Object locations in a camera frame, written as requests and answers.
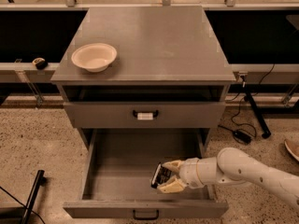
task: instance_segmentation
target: terrazzo floor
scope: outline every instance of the terrazzo floor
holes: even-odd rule
[[[221,124],[236,129],[230,120],[236,112],[236,108],[227,107]],[[230,132],[217,129],[206,156],[215,156],[224,147],[238,147],[258,161],[299,175],[299,163],[283,145],[285,138],[299,142],[298,119],[269,117],[265,120],[272,133],[268,139],[262,139],[263,132],[256,118],[251,109],[244,106],[235,121],[253,124],[257,128],[257,138],[244,146],[238,144]],[[220,219],[73,219],[63,209],[63,203],[78,198],[86,156],[87,150],[80,135],[71,126],[63,109],[6,108],[4,105],[0,108],[0,186],[25,203],[37,170],[45,170],[47,183],[38,193],[34,210],[47,224],[299,223],[298,211],[255,185],[216,187],[219,200],[226,200],[230,206]],[[2,191],[1,203],[16,205]],[[31,216],[29,223],[41,221]]]

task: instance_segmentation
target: drawer handle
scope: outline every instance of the drawer handle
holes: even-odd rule
[[[137,217],[136,210],[133,210],[133,219],[135,219],[135,220],[156,220],[158,218],[159,218],[159,210],[156,210],[155,217]]]
[[[155,118],[157,118],[159,115],[159,111],[153,111],[153,112],[137,112],[135,110],[133,110],[133,116],[135,118],[137,118],[138,120],[153,120]]]

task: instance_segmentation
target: gray cabinet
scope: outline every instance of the gray cabinet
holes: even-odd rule
[[[108,43],[117,60],[92,74],[79,47]],[[92,7],[52,82],[89,150],[72,217],[220,217],[213,187],[163,195],[156,165],[202,157],[235,80],[201,7]]]

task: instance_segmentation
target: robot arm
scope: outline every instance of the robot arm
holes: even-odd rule
[[[224,148],[217,158],[170,161],[163,167],[178,174],[158,186],[163,193],[180,192],[186,187],[254,183],[299,210],[299,177],[268,167],[237,148]]]

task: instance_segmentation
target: drawer front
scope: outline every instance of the drawer front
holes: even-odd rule
[[[156,203],[107,203],[79,201],[65,203],[64,210],[72,218],[133,218],[155,220],[158,218],[220,218],[227,210],[227,203],[215,201],[156,202]]]
[[[223,102],[65,103],[75,128],[215,128]]]

